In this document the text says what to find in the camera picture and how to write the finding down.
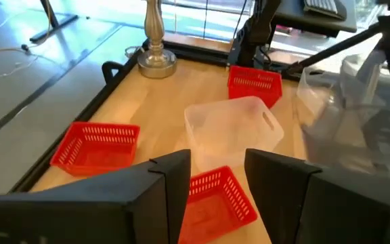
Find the wooden table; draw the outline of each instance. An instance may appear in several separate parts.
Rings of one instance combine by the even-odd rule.
[[[228,50],[229,43],[168,35],[168,40],[207,48]],[[148,79],[135,67],[102,107],[92,122],[128,123],[141,127],[134,163],[188,148],[183,112],[191,104],[226,100],[228,72],[221,67],[187,60],[178,60],[177,72],[166,79]],[[292,99],[297,83],[283,82],[283,97],[272,108],[284,129],[284,138],[275,153],[304,158],[299,125],[294,116]],[[248,189],[244,169],[233,169],[246,194],[255,204]],[[192,175],[200,173],[192,164]],[[57,167],[50,167],[32,191],[44,190],[80,180]],[[269,237],[259,217],[256,222],[231,232],[213,243],[269,243]]]

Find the red bin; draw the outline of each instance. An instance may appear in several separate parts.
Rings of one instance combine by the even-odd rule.
[[[190,179],[179,244],[212,241],[257,219],[257,213],[228,166]]]
[[[280,73],[231,66],[228,77],[228,98],[256,96],[268,108],[282,97],[282,78]]]
[[[135,157],[139,126],[74,122],[51,165],[72,176],[94,176],[128,167]]]

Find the black mount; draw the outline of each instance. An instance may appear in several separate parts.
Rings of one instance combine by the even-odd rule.
[[[40,0],[41,5],[45,10],[46,16],[49,16],[49,21],[51,22],[51,26],[52,26],[51,30],[49,31],[49,36],[52,35],[55,31],[65,27],[67,24],[70,24],[71,22],[78,19],[77,15],[68,14],[64,19],[58,22],[55,13],[53,12],[51,4],[49,3],[49,7],[48,7],[47,1],[49,0]],[[33,37],[31,37],[30,41],[33,43],[38,43],[41,40],[43,40],[46,36],[47,36],[47,28],[37,33]]]
[[[388,3],[390,9],[390,0],[379,0],[378,3]],[[264,3],[263,0],[257,1],[254,8],[254,15],[246,21],[244,27],[238,32],[234,39],[232,50],[228,58],[228,66],[235,64],[275,71],[282,73],[282,77],[285,79],[298,81],[302,70],[305,67],[311,66],[343,50],[353,47],[378,33],[383,33],[383,38],[379,41],[375,49],[385,52],[388,68],[390,70],[390,16],[379,17],[379,23],[371,25],[367,30],[302,61],[293,64],[271,62],[267,67],[260,64],[260,60],[264,60],[264,58],[261,51],[259,51],[259,48],[270,47],[272,44],[273,33],[275,33],[277,25],[275,18],[273,17],[279,4],[280,0],[268,1],[267,3]],[[268,22],[270,23],[270,28],[265,27],[265,23]]]

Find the transparent storage bin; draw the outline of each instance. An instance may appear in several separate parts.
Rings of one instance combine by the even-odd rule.
[[[380,53],[349,56],[339,75],[310,75],[297,114],[312,163],[390,175],[390,74]]]
[[[272,151],[284,137],[275,116],[254,96],[192,105],[184,114],[192,155],[201,171],[242,165],[247,148]]]

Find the keyboard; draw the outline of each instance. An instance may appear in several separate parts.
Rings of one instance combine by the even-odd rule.
[[[338,13],[335,0],[303,0],[303,2],[305,4],[303,11],[317,12],[320,14],[344,20],[344,17]]]

